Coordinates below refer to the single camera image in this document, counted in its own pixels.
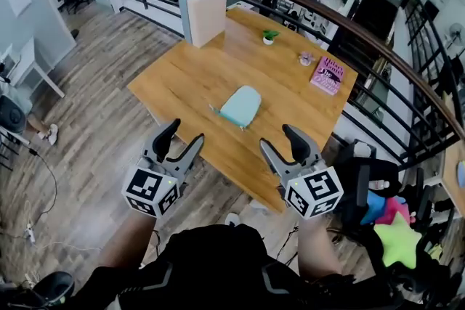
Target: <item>green plant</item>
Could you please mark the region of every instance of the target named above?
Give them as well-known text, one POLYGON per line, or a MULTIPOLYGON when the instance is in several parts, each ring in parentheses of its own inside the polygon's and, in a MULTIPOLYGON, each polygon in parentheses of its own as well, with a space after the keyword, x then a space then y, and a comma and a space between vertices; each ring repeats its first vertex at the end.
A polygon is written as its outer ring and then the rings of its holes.
POLYGON ((273 40, 276 36, 279 35, 279 32, 274 30, 263 30, 263 37, 267 40, 273 40))

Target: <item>person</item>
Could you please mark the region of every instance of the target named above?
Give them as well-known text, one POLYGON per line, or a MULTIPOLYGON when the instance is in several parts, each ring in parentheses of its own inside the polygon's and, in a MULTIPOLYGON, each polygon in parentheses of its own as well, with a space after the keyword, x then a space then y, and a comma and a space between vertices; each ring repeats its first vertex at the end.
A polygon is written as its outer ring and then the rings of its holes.
POLYGON ((58 308, 223 308, 245 303, 308 308, 317 303, 321 288, 309 282, 343 278, 324 218, 299 222, 299 275, 267 255, 259 233, 238 222, 173 234, 159 257, 139 269, 155 238, 155 218, 132 210, 102 249, 100 265, 87 283, 58 308))
MULTIPOLYGON (((273 0, 262 0, 262 5, 264 5, 264 6, 268 7, 268 8, 274 8, 273 0)), ((260 8, 260 14, 262 16, 268 17, 268 16, 270 16, 271 11, 269 11, 267 9, 260 8)))
MULTIPOLYGON (((288 16, 290 16, 291 18, 293 18, 295 21, 299 21, 299 15, 297 14, 297 11, 295 11, 293 9, 289 9, 286 14, 288 16)), ((299 32, 299 29, 297 28, 297 25, 295 25, 293 23, 290 23, 287 20, 283 21, 283 25, 286 26, 288 29, 291 29, 292 31, 299 32)))
POLYGON ((47 140, 52 146, 57 142, 58 126, 51 124, 50 127, 47 127, 43 121, 37 118, 32 112, 32 102, 24 89, 13 87, 2 78, 0 79, 0 95, 8 97, 21 109, 26 116, 29 126, 36 131, 40 139, 47 140))

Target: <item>book cover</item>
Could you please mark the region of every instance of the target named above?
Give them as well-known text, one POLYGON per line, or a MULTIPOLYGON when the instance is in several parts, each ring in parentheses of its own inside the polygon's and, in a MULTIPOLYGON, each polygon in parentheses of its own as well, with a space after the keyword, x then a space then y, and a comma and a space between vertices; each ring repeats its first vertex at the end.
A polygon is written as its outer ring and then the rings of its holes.
POLYGON ((323 56, 313 73, 310 83, 333 96, 341 87, 343 77, 344 68, 336 61, 323 56))

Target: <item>wooden handrail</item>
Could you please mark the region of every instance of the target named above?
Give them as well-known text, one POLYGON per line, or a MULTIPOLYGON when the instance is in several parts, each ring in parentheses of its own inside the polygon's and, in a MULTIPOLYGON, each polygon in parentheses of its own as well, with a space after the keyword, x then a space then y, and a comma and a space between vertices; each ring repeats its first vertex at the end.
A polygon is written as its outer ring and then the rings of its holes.
POLYGON ((298 5, 311 9, 313 12, 318 13, 320 16, 329 20, 330 22, 338 25, 339 27, 348 30, 350 33, 356 35, 367 45, 374 48, 382 57, 386 58, 395 68, 397 68, 407 79, 415 84, 421 92, 433 103, 437 110, 446 119, 448 124, 453 128, 454 132, 459 136, 460 139, 465 140, 465 131, 456 120, 455 116, 445 106, 445 103, 436 95, 433 89, 428 85, 426 81, 413 70, 402 58, 396 53, 389 50, 376 36, 370 33, 365 28, 361 27, 357 23, 352 22, 348 18, 340 15, 335 10, 327 7, 324 4, 319 3, 315 0, 292 0, 298 5))

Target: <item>person's arm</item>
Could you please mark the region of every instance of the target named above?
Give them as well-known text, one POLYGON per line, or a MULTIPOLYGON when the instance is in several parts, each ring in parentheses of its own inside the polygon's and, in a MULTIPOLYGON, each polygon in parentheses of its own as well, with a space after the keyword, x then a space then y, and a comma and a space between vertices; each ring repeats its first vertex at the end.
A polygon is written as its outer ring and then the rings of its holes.
POLYGON ((330 274, 341 274, 342 265, 326 231, 324 217, 299 222, 299 273, 305 280, 316 280, 330 274))
POLYGON ((99 265, 106 267, 139 268, 152 237, 156 218, 131 211, 102 249, 99 265))

